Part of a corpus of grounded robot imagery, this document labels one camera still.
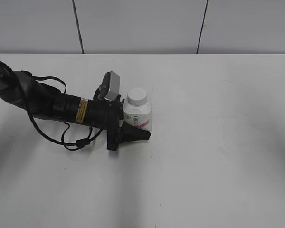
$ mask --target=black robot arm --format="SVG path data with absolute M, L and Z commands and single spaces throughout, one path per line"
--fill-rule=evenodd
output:
M 113 71 L 105 74 L 93 100 L 68 95 L 66 91 L 62 93 L 52 86 L 38 82 L 45 79 L 62 82 L 54 77 L 35 77 L 28 71 L 12 71 L 0 61 L 0 98 L 26 110 L 36 130 L 46 139 L 66 148 L 75 146 L 71 150 L 77 150 L 88 145 L 102 130 L 107 130 L 107 148 L 117 150 L 118 145 L 124 142 L 150 138 L 151 133 L 148 131 L 125 122 L 120 126 L 120 122 L 124 119 L 124 101 L 120 100 L 121 96 L 118 94 L 119 76 Z M 89 136 L 74 143 L 65 143 L 63 137 L 61 141 L 57 141 L 44 134 L 34 118 L 63 121 L 67 125 L 81 124 L 89 126 L 90 129 L 99 128 L 99 131 L 92 138 Z

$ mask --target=white table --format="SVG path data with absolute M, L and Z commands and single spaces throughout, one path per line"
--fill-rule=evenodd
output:
M 0 59 L 90 99 L 114 70 L 123 97 L 143 87 L 154 108 L 150 143 L 113 153 L 102 133 L 69 152 L 0 100 L 0 228 L 285 228 L 285 55 Z M 38 123 L 57 139 L 66 127 Z

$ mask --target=white bottle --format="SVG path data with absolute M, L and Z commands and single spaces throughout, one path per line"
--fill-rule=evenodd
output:
M 123 104 L 124 121 L 146 131 L 152 129 L 152 106 L 147 92 L 141 88 L 133 88 Z

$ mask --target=label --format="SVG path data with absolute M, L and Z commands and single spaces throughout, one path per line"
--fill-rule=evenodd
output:
M 79 103 L 79 107 L 78 107 L 78 111 L 77 111 L 77 115 L 75 119 L 76 122 L 82 123 L 84 121 L 87 103 L 88 103 L 87 99 L 83 99 L 83 98 L 80 99 L 80 103 Z
M 129 114 L 124 113 L 124 121 L 134 127 L 151 131 L 152 123 L 151 123 L 152 113 L 150 114 Z

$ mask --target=white bottle cap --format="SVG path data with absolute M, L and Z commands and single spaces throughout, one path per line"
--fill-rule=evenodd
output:
M 147 92 L 141 88 L 133 88 L 128 92 L 128 102 L 133 106 L 142 106 L 147 103 Z

